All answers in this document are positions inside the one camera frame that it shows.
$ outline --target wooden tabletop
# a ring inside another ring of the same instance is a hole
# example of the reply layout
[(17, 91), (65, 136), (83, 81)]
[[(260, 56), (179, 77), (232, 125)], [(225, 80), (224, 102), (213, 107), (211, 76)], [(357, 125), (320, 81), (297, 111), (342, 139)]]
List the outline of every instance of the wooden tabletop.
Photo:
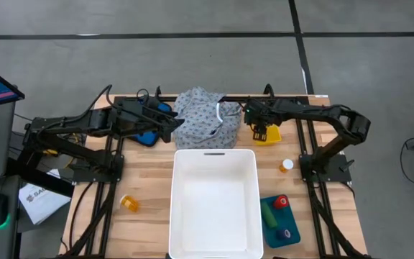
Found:
[[(310, 104), (329, 105), (327, 96), (308, 96)], [(102, 96), (96, 108), (108, 106)], [(314, 122), (319, 145), (325, 145), (336, 136), (334, 129), (324, 122)], [(303, 122), (306, 146), (311, 151), (307, 124)], [(300, 144), (295, 120), (280, 126), (282, 142), (272, 146), (256, 146), (252, 132), (245, 124), (241, 125), (235, 148), (250, 149), (257, 158), (259, 192), (261, 198), (286, 194), (289, 198), (296, 219), (301, 241), (277, 249), (264, 245), (263, 258), (281, 256), (286, 258), (317, 258), (318, 250), (314, 232), (311, 206), (306, 184), (301, 180), (298, 156)], [(98, 150), (104, 148), (106, 138), (88, 137), (86, 147)], [(107, 258), (164, 258), (168, 252), (170, 189), (173, 173), (173, 156), (175, 143), (160, 140), (154, 147), (145, 147), (126, 140), (122, 151), (125, 157), (121, 182), (116, 188), (113, 214), (106, 249)], [(278, 169), (283, 159), (293, 160), (295, 167), (287, 173)], [(80, 194), (87, 183), (75, 187), (71, 200), (70, 212), (63, 233), (63, 240), (68, 244), (71, 217)], [(82, 200), (73, 228), (73, 244), (91, 220), (93, 200), (97, 183), (89, 188)], [(327, 183), (333, 210), (333, 217), (339, 229), (350, 243), (361, 253), (367, 253), (362, 229), (357, 216), (356, 204), (350, 190), (340, 183)], [(120, 205), (120, 198), (128, 194), (140, 203), (140, 210), (132, 213)], [(102, 223), (97, 227), (93, 252), (98, 252)], [(327, 253), (331, 253), (328, 231), (322, 223)]]

